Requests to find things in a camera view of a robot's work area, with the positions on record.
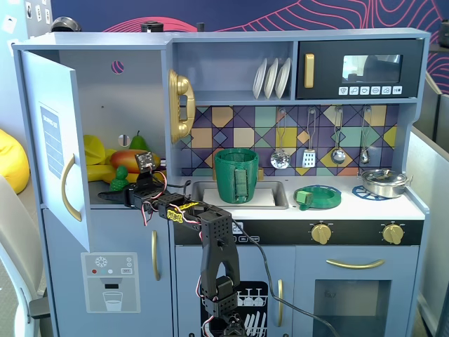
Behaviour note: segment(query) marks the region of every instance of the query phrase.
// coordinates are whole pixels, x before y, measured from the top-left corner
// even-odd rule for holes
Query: oven window
[[[346,55],[343,83],[398,83],[402,55]]]
[[[315,281],[314,314],[331,323],[341,336],[383,337],[391,281],[319,279]],[[314,321],[313,337],[328,337]]]

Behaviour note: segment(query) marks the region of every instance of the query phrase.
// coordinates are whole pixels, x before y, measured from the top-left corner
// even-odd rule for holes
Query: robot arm
[[[222,337],[246,336],[243,321],[234,312],[240,284],[239,255],[232,235],[232,215],[216,206],[193,201],[178,193],[170,193],[157,184],[152,174],[151,152],[136,155],[140,175],[136,184],[122,192],[103,192],[99,197],[121,201],[127,207],[155,210],[164,219],[199,232],[203,242],[201,261],[201,294],[206,311],[227,323]],[[223,263],[226,276],[217,278]]]

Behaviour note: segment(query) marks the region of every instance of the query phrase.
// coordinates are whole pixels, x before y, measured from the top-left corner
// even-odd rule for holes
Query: ice dispenser
[[[136,253],[82,253],[89,313],[140,312]]]

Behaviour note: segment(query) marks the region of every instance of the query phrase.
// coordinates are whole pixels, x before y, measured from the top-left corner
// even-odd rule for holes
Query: stove knob
[[[390,244],[400,244],[401,239],[404,236],[404,231],[399,225],[388,225],[384,228],[382,236],[384,237],[385,241],[389,242]]]
[[[311,237],[316,242],[319,242],[320,244],[327,244],[328,240],[330,239],[330,228],[327,225],[315,225],[311,229]]]

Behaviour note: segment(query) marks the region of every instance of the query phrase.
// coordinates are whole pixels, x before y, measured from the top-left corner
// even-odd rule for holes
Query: white chair
[[[50,317],[47,297],[39,298],[36,292],[43,271],[39,231],[3,176],[0,176],[0,259],[18,299],[15,337],[36,337],[40,334],[37,318],[43,321]]]

